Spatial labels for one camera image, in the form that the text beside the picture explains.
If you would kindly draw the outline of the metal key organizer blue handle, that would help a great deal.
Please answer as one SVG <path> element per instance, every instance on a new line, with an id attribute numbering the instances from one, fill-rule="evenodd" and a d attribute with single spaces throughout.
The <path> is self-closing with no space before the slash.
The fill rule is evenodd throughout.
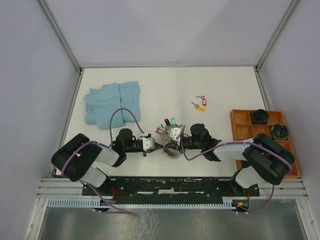
<path id="1" fill-rule="evenodd" d="M 171 144 L 175 144 L 176 142 L 172 142 L 171 131 L 176 128 L 176 124 L 166 125 L 166 126 L 158 126 L 156 128 L 156 133 L 159 134 L 161 139 L 161 145 L 163 146 L 163 153 L 169 159 L 177 159 L 180 156 L 180 152 L 176 150 L 175 146 L 170 147 Z"/>

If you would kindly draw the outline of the key yellow tag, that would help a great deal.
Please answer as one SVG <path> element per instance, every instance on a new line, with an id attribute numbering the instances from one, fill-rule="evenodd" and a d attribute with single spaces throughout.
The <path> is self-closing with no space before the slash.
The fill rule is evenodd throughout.
<path id="1" fill-rule="evenodd" d="M 193 104 L 193 106 L 194 106 L 194 108 L 195 108 L 196 110 L 198 110 L 198 111 L 200 111 L 200 112 L 205 112 L 205 111 L 206 111 L 205 108 L 201 107 L 199 104 L 196 104 L 196 103 L 194 103 L 194 102 L 191 102 L 191 103 Z"/>

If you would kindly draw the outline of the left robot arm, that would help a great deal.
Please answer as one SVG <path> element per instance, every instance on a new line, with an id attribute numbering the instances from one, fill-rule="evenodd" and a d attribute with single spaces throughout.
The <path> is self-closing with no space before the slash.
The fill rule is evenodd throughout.
<path id="1" fill-rule="evenodd" d="M 93 166 L 95 162 L 117 168 L 127 159 L 127 153 L 143 153 L 145 156 L 162 148 L 150 134 L 136 138 L 128 128 L 119 131 L 111 146 L 79 133 L 53 154 L 51 163 L 63 177 L 72 182 L 86 182 L 99 195 L 106 195 L 111 183 L 104 172 Z"/>

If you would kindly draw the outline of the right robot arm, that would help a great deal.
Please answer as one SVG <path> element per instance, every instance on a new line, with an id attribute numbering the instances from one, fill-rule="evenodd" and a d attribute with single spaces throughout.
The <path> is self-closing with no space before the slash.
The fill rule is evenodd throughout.
<path id="1" fill-rule="evenodd" d="M 202 123 L 192 125 L 190 135 L 185 134 L 184 127 L 171 128 L 164 148 L 182 155 L 187 150 L 200 150 L 199 154 L 186 157 L 186 160 L 203 156 L 212 162 L 246 162 L 243 168 L 235 172 L 234 180 L 229 183 L 231 193 L 236 196 L 262 182 L 278 186 L 292 172 L 295 162 L 295 156 L 290 151 L 264 133 L 247 140 L 222 142 L 213 138 Z"/>

